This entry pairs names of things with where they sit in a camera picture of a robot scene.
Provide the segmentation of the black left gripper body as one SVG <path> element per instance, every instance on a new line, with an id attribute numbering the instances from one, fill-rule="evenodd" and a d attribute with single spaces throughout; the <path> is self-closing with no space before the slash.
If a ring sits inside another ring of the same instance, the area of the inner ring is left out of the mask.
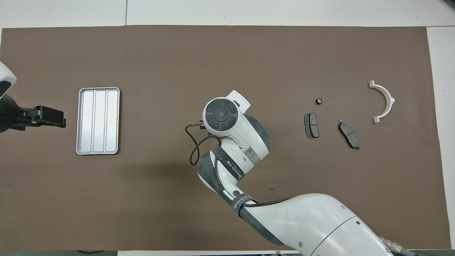
<path id="1" fill-rule="evenodd" d="M 21 126 L 23 127 L 58 127 L 58 114 L 55 109 L 36 106 L 34 108 L 21 108 L 21 110 L 23 111 L 21 117 Z"/>

